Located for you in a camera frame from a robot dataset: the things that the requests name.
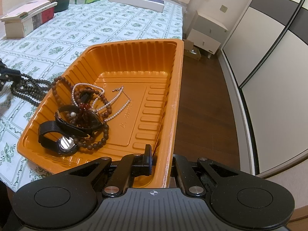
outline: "wardrobe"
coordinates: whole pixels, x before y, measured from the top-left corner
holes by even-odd
[[[267,178],[307,159],[308,0],[252,0],[221,53],[243,106],[251,173]]]

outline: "orange plastic tray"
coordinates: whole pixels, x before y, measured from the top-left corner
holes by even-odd
[[[125,93],[132,99],[108,122],[107,144],[98,151],[81,148],[72,156],[61,156],[43,148],[38,143],[38,126],[54,120],[58,108],[49,91],[25,128],[17,144],[18,153],[51,173],[59,173],[99,157],[120,160],[127,154],[143,153],[145,145],[150,144],[157,157],[156,167],[152,176],[136,178],[134,187],[167,187],[177,124],[183,49],[184,42],[178,39],[120,41],[87,48],[63,76],[72,84],[88,82],[103,87],[108,100],[117,94],[112,90],[123,85]],[[65,104],[70,103],[70,93],[64,85],[59,84],[57,92]],[[113,113],[126,101],[122,94],[112,105]],[[59,137],[48,135],[53,140]]]

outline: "metal screw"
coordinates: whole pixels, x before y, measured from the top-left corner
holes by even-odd
[[[192,186],[188,189],[189,192],[191,192],[192,194],[201,194],[204,189],[202,187],[198,187],[198,186]]]
[[[104,191],[107,193],[107,194],[116,194],[117,192],[120,191],[120,189],[118,187],[115,187],[115,186],[109,186],[109,187],[106,187],[104,189]]]

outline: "round pad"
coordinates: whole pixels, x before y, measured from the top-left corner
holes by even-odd
[[[291,193],[284,187],[244,173],[221,178],[210,203],[227,223],[256,230],[284,225],[295,207]]]
[[[15,193],[12,207],[28,226],[58,229],[88,217],[96,202],[96,193],[85,177],[66,175],[26,184]]]
[[[273,197],[264,189],[252,187],[239,191],[238,201],[249,208],[264,208],[272,203]]]
[[[47,208],[59,207],[67,203],[69,199],[70,192],[61,187],[46,187],[34,195],[36,203]]]

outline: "sliding wardrobe door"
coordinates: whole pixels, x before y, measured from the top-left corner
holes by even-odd
[[[308,149],[308,0],[277,47],[242,88],[260,173]]]
[[[300,0],[252,0],[223,51],[240,85],[295,13]]]

